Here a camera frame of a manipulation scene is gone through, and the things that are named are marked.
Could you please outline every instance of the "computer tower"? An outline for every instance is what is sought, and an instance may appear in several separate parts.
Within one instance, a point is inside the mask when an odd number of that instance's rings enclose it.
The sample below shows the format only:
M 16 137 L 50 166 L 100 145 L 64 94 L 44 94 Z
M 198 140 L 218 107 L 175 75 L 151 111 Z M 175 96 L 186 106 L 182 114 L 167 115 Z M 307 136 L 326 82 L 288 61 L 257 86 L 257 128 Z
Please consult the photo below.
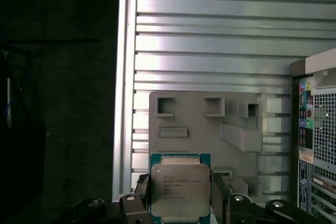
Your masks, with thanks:
M 292 201 L 336 223 L 336 49 L 291 64 Z

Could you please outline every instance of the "rectangular slot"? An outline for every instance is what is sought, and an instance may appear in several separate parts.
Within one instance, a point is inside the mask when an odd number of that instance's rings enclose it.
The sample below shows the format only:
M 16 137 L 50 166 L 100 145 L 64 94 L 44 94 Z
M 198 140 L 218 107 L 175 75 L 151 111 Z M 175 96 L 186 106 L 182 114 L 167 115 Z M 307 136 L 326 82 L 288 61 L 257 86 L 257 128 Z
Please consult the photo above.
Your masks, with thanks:
M 332 222 L 336 222 L 336 217 L 334 213 L 336 212 L 335 207 L 330 202 L 324 200 L 320 196 L 317 196 L 316 194 L 312 193 L 311 197 L 311 204 L 313 208 L 316 208 L 319 210 L 319 213 L 323 213 L 323 215 Z
M 258 117 L 258 105 L 257 104 L 249 104 L 248 105 L 248 116 L 252 116 L 254 118 Z
M 174 116 L 174 98 L 157 98 L 157 116 Z
M 160 137 L 188 137 L 187 128 L 160 128 Z
M 223 97 L 206 97 L 206 113 L 207 117 L 225 116 L 225 100 Z

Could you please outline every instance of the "corrugated metal panel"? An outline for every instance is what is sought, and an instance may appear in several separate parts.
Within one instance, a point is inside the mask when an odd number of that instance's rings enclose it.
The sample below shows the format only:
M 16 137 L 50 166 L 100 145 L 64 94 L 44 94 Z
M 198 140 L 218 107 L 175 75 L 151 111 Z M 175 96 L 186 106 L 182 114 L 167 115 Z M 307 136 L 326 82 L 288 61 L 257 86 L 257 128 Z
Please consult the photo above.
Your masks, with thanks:
M 122 137 L 115 140 L 123 162 L 113 182 L 127 192 L 135 173 L 148 168 L 151 91 L 256 92 L 266 115 L 259 171 L 272 197 L 270 183 L 288 172 L 280 167 L 288 165 L 289 64 L 335 47 L 336 1 L 128 1 L 124 74 L 132 90 L 124 90 Z M 277 190 L 286 191 L 284 184 Z

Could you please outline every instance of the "metal mesh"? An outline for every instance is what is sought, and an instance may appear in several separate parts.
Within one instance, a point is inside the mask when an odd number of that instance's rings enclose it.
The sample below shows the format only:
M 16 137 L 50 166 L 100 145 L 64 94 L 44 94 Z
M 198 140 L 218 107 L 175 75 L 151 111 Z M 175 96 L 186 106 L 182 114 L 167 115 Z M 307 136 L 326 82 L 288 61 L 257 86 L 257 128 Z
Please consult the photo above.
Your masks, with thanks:
M 331 180 L 336 180 L 336 174 L 317 166 L 312 166 L 312 171 Z
M 336 165 L 336 94 L 314 96 L 314 157 Z

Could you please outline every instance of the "blue wire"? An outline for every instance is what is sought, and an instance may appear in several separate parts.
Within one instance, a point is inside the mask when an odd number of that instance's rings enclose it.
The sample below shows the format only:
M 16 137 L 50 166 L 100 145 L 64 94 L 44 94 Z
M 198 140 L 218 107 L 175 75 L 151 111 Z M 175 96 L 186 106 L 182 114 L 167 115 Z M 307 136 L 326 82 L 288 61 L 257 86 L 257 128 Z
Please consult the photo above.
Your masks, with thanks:
M 6 118 L 7 118 L 7 116 L 8 116 L 8 110 L 9 110 L 9 107 L 11 106 L 11 103 L 12 103 L 12 100 L 9 101 L 8 106 L 7 106 L 6 109 L 5 109 L 5 117 L 6 117 Z

